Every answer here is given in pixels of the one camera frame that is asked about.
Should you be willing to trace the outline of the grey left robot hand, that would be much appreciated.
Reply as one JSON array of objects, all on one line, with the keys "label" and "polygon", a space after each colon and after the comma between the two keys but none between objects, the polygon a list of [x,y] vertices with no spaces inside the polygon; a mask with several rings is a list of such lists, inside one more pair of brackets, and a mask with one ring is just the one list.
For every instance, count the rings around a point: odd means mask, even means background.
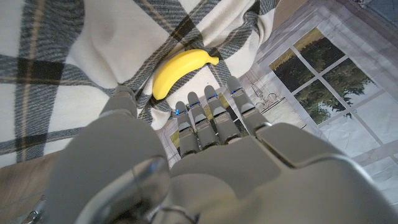
[{"label": "grey left robot hand", "polygon": [[228,90],[241,136],[211,86],[210,123],[194,93],[177,104],[180,160],[118,86],[70,141],[47,187],[44,223],[396,223],[397,212],[355,161],[291,124],[271,124],[237,78]]}]

